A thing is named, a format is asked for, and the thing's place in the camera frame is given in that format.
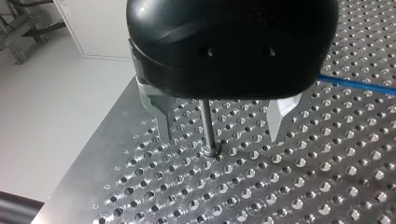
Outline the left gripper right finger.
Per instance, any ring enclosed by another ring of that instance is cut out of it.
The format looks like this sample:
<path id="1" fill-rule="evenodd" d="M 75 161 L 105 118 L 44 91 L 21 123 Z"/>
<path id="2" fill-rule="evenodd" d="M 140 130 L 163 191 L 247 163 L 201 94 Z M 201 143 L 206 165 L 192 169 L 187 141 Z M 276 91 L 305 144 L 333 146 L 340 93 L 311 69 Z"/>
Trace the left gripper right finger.
<path id="1" fill-rule="evenodd" d="M 290 126 L 290 113 L 297 107 L 302 98 L 302 94 L 295 96 L 271 100 L 267 110 L 267 123 L 272 142 L 283 139 L 283 135 Z"/>

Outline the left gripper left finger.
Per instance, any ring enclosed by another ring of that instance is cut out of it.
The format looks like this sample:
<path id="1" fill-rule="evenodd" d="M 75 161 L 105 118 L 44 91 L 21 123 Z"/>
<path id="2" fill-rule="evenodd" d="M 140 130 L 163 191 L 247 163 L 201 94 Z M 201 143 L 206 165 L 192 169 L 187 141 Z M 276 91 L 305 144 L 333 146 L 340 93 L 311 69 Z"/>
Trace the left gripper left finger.
<path id="1" fill-rule="evenodd" d="M 141 77 L 137 79 L 142 105 L 156 119 L 158 134 L 163 141 L 172 139 L 171 128 L 174 120 L 174 98 L 149 85 Z"/>

